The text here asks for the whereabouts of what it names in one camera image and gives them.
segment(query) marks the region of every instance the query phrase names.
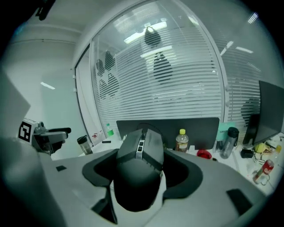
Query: white desk surface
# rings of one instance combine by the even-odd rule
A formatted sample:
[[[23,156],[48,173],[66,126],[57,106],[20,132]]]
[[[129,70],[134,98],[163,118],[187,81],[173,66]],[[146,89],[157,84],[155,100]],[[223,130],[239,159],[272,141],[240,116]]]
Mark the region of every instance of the white desk surface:
[[[120,148],[122,144],[122,140],[119,135],[114,134],[113,136],[105,139],[105,141],[111,141],[111,143],[102,142],[98,143],[96,146],[92,148],[93,153],[102,152],[105,150]],[[247,180],[249,180],[252,184],[258,187],[265,195],[270,195],[274,192],[277,187],[282,175],[284,174],[284,139],[279,143],[281,145],[282,150],[280,152],[279,160],[276,166],[273,168],[272,172],[269,174],[270,180],[266,185],[255,184],[252,180],[253,172],[258,171],[261,168],[261,164],[254,163],[254,158],[242,158],[241,151],[243,149],[242,145],[238,145],[233,151],[228,159],[222,159],[219,153],[213,153],[212,150],[208,150],[213,158],[216,158],[218,162],[228,165],[229,167],[238,171],[241,175],[243,175]],[[193,146],[190,146],[187,151],[188,154],[196,155],[197,150],[194,150]]]

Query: black monitor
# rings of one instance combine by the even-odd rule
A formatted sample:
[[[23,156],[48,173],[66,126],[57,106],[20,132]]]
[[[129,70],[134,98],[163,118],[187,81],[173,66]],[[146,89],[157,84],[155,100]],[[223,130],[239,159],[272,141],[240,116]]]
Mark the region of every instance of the black monitor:
[[[243,144],[249,143],[250,139],[253,145],[259,144],[277,135],[282,129],[284,89],[263,81],[259,81],[259,85],[260,115],[251,116]]]

